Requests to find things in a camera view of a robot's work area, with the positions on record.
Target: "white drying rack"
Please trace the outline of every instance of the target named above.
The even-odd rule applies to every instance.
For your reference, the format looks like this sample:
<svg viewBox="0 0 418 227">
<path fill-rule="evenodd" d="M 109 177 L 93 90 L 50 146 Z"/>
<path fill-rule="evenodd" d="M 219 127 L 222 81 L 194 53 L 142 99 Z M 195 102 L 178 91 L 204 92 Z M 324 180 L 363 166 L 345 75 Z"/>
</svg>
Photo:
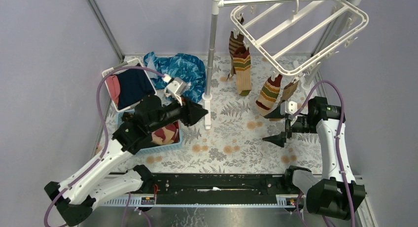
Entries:
<svg viewBox="0 0 418 227">
<path fill-rule="evenodd" d="M 319 60 L 321 60 L 323 57 L 332 56 L 335 53 L 335 48 L 337 48 L 343 43 L 345 43 L 345 46 L 348 47 L 355 40 L 354 35 L 356 35 L 361 30 L 363 30 L 366 27 L 368 20 L 369 20 L 367 14 L 361 9 L 354 6 L 353 4 L 345 0 L 334 0 L 337 3 L 337 5 L 334 7 L 333 13 L 331 14 L 331 16 L 326 18 L 324 21 L 322 21 L 320 24 L 318 24 L 317 26 L 309 30 L 307 33 L 302 35 L 300 38 L 298 38 L 294 42 L 290 43 L 288 46 L 280 50 L 278 53 L 274 55 L 269 54 L 263 48 L 263 44 L 267 43 L 269 40 L 271 40 L 272 38 L 274 38 L 275 36 L 283 32 L 284 30 L 294 25 L 296 22 L 298 22 L 303 17 L 305 17 L 307 14 L 312 12 L 315 8 L 323 4 L 326 0 L 312 1 L 311 3 L 309 3 L 307 6 L 305 6 L 304 8 L 300 10 L 299 10 L 299 1 L 301 0 L 296 0 L 296 10 L 294 10 L 293 13 L 290 14 L 289 19 L 279 24 L 277 27 L 275 27 L 274 29 L 272 29 L 271 31 L 269 31 L 268 33 L 266 33 L 259 39 L 255 39 L 248 32 L 247 29 L 251 27 L 252 25 L 254 25 L 257 21 L 262 19 L 263 17 L 267 16 L 270 12 L 277 9 L 279 6 L 283 4 L 283 2 L 272 5 L 270 8 L 265 10 L 260 15 L 254 17 L 252 20 L 250 20 L 248 23 L 244 25 L 240 23 L 240 19 L 241 19 L 240 13 L 247 7 L 247 5 L 237 6 L 231 12 L 231 20 L 235 24 L 235 26 L 237 26 L 240 33 L 244 35 L 244 37 L 248 39 L 248 41 L 272 64 L 272 66 L 278 71 L 278 73 L 284 76 L 293 76 L 293 75 L 299 74 L 300 72 L 305 71 L 306 69 L 308 70 L 313 69 L 317 64 L 320 63 Z M 360 19 L 360 23 L 358 26 L 352 28 L 346 34 L 344 34 L 343 36 L 338 38 L 336 41 L 328 45 L 328 47 L 326 47 L 325 49 L 321 50 L 320 52 L 312 56 L 309 60 L 301 64 L 299 67 L 292 69 L 292 70 L 287 70 L 283 66 L 280 65 L 280 63 L 277 61 L 279 57 L 286 54 L 289 50 L 291 50 L 292 48 L 300 44 L 302 41 L 309 38 L 312 34 L 317 32 L 318 30 L 325 27 L 331 21 L 336 19 L 338 16 L 345 14 L 347 11 L 349 11 L 353 15 L 351 20 Z"/>
<path fill-rule="evenodd" d="M 299 2 L 300 1 L 311 1 L 308 5 L 304 8 L 299 10 Z M 210 118 L 210 100 L 212 99 L 212 94 L 210 93 L 211 87 L 211 78 L 212 78 L 212 69 L 213 69 L 213 57 L 215 53 L 215 38 L 216 38 L 216 25 L 217 25 L 217 17 L 219 14 L 219 8 L 224 6 L 237 6 L 231 12 L 231 20 L 237 26 L 238 29 L 234 29 L 234 33 L 238 34 L 239 32 L 244 35 L 244 37 L 272 64 L 274 69 L 277 73 L 280 73 L 284 76 L 293 76 L 298 75 L 305 70 L 312 70 L 318 64 L 320 64 L 320 60 L 324 57 L 330 57 L 334 55 L 335 48 L 340 46 L 341 44 L 345 44 L 348 47 L 356 38 L 354 36 L 363 30 L 369 22 L 368 15 L 362 11 L 361 9 L 357 8 L 356 6 L 360 4 L 361 0 L 350 0 L 350 2 L 346 0 L 333 0 L 336 2 L 336 6 L 333 8 L 332 14 L 323 20 L 320 24 L 309 30 L 307 33 L 299 37 L 294 42 L 290 43 L 288 46 L 280 50 L 278 53 L 271 55 L 269 54 L 264 48 L 263 44 L 283 32 L 284 30 L 288 29 L 307 14 L 312 12 L 315 8 L 323 4 L 326 0 L 212 0 L 212 19 L 211 19 L 211 26 L 210 26 L 210 38 L 209 38 L 209 54 L 208 54 L 208 66 L 206 70 L 206 88 L 205 93 L 202 96 L 204 107 L 209 113 L 205 116 L 205 129 L 209 130 L 211 128 L 211 118 Z M 262 19 L 263 17 L 267 16 L 270 12 L 278 8 L 282 3 L 285 2 L 295 2 L 296 9 L 292 11 L 290 14 L 289 19 L 284 21 L 283 23 L 279 24 L 277 27 L 273 28 L 271 31 L 260 37 L 259 39 L 255 39 L 249 32 L 248 28 L 257 21 Z M 274 3 L 270 8 L 265 10 L 260 15 L 254 17 L 252 20 L 247 22 L 246 24 L 242 25 L 240 23 L 242 17 L 242 10 L 244 10 L 248 5 L 251 5 L 251 12 L 255 9 L 256 4 L 268 4 Z M 277 59 L 280 56 L 283 56 L 289 50 L 300 44 L 305 39 L 309 38 L 312 34 L 317 32 L 318 30 L 322 29 L 326 25 L 328 25 L 331 21 L 335 20 L 337 17 L 349 12 L 351 14 L 351 18 L 349 18 L 348 28 L 350 30 L 347 31 L 344 35 L 339 37 L 337 40 L 329 44 L 327 47 L 313 55 L 310 59 L 306 62 L 301 64 L 300 66 L 296 67 L 292 70 L 287 70 L 280 63 Z M 351 25 L 360 20 L 360 23 L 352 27 Z M 249 43 L 244 42 L 244 45 L 248 47 Z"/>
</svg>

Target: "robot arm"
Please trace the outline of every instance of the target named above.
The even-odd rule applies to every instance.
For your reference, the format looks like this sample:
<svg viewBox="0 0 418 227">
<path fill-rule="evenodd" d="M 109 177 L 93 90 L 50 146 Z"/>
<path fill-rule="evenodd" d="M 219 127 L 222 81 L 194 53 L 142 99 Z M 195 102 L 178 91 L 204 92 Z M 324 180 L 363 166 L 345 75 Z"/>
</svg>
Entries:
<svg viewBox="0 0 418 227">
<path fill-rule="evenodd" d="M 153 175 L 144 165 L 137 165 L 116 179 L 99 183 L 140 149 L 151 147 L 153 131 L 177 120 L 186 126 L 194 125 L 208 112 L 187 97 L 178 99 L 162 107 L 158 96 L 149 95 L 135 107 L 134 117 L 124 122 L 113 134 L 103 157 L 97 154 L 68 179 L 60 183 L 50 182 L 45 186 L 51 200 L 67 189 L 55 205 L 69 226 L 84 221 L 103 202 L 127 192 L 147 192 L 152 187 Z"/>
<path fill-rule="evenodd" d="M 264 137 L 263 140 L 284 147 L 286 140 L 292 137 L 293 132 L 317 133 L 322 152 L 322 180 L 318 182 L 309 169 L 291 166 L 286 170 L 286 182 L 290 186 L 298 187 L 306 194 L 306 205 L 310 213 L 347 220 L 350 218 L 347 192 L 350 192 L 354 210 L 359 207 L 366 192 L 363 185 L 355 183 L 348 162 L 345 117 L 340 132 L 339 145 L 349 190 L 346 190 L 343 183 L 336 151 L 336 135 L 341 108 L 329 105 L 324 97 L 315 97 L 308 101 L 307 115 L 294 118 L 293 114 L 297 110 L 297 103 L 286 101 L 266 115 L 266 118 L 285 118 L 285 129 L 284 132 Z"/>
</svg>

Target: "blue fabric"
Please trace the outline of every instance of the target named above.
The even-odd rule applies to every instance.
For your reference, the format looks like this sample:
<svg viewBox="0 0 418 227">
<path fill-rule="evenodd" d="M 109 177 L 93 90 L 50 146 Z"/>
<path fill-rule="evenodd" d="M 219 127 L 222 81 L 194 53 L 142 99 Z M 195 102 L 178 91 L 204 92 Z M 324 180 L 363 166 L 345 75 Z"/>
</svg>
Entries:
<svg viewBox="0 0 418 227">
<path fill-rule="evenodd" d="M 171 77 L 179 77 L 184 82 L 190 83 L 190 87 L 183 93 L 184 96 L 190 98 L 194 102 L 202 99 L 205 91 L 206 75 L 205 64 L 196 56 L 178 53 L 173 57 L 156 57 L 154 52 L 150 52 L 144 56 L 145 66 L 149 61 L 153 61 L 155 69 Z M 167 85 L 161 77 L 151 78 L 155 89 L 164 89 Z"/>
</svg>

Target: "floral mat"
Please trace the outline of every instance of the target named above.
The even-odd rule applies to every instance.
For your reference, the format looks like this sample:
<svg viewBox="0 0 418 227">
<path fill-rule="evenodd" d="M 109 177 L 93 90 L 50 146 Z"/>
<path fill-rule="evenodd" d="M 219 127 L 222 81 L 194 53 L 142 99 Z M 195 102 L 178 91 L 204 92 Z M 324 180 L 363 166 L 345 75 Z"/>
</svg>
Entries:
<svg viewBox="0 0 418 227">
<path fill-rule="evenodd" d="M 207 57 L 199 58 L 205 64 L 208 61 Z M 307 57 L 284 56 L 279 62 L 292 69 L 294 60 L 302 63 Z M 236 76 L 227 81 L 231 68 L 230 57 L 215 56 L 214 65 L 211 80 L 212 129 L 205 130 L 203 120 L 191 127 L 182 125 L 182 149 L 135 155 L 113 172 L 125 172 L 137 164 L 144 164 L 151 172 L 282 174 L 290 165 L 298 165 L 320 174 L 322 159 L 316 134 L 294 134 L 284 148 L 261 140 L 262 137 L 279 134 L 284 129 L 283 121 L 271 122 L 260 116 L 256 109 L 255 101 L 260 90 L 273 72 L 267 60 L 261 56 L 251 57 L 252 90 L 246 97 L 237 93 Z M 290 80 L 291 77 L 283 77 L 281 88 Z M 301 106 L 307 94 L 299 87 L 291 100 Z M 116 115 L 111 106 L 106 119 L 109 134 L 116 129 Z M 97 151 L 103 144 L 104 135 Z"/>
</svg>

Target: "striped sock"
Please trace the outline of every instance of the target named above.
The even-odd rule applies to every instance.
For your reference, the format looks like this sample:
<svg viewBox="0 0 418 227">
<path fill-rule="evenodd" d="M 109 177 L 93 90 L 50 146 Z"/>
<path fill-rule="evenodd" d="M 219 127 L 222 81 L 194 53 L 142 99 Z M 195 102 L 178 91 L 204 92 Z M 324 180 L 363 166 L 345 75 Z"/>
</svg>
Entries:
<svg viewBox="0 0 418 227">
<path fill-rule="evenodd" d="M 247 96 L 251 91 L 251 56 L 249 49 L 238 48 L 232 57 L 235 72 L 237 73 L 238 94 Z"/>
<path fill-rule="evenodd" d="M 260 95 L 255 101 L 257 104 L 257 110 L 261 116 L 267 115 L 276 102 L 277 97 L 279 96 L 282 78 L 283 75 L 279 74 L 274 80 L 269 77 L 266 83 L 264 83 L 264 86 L 260 91 Z"/>
<path fill-rule="evenodd" d="M 283 94 L 281 95 L 281 98 L 277 107 L 279 107 L 283 102 L 289 100 L 293 96 L 296 89 L 298 88 L 298 85 L 299 85 L 299 81 L 296 81 L 296 82 L 290 82 L 284 87 Z M 281 119 L 270 119 L 270 121 L 279 121 L 279 120 Z"/>
<path fill-rule="evenodd" d="M 241 18 L 240 21 L 241 24 L 244 23 L 244 18 Z M 231 71 L 228 74 L 227 80 L 234 76 L 235 74 L 235 68 L 234 64 L 232 62 L 232 57 L 234 56 L 234 52 L 239 48 L 244 46 L 244 35 L 238 34 L 237 38 L 234 37 L 234 32 L 231 31 L 231 35 L 229 36 L 229 56 L 231 57 Z"/>
</svg>

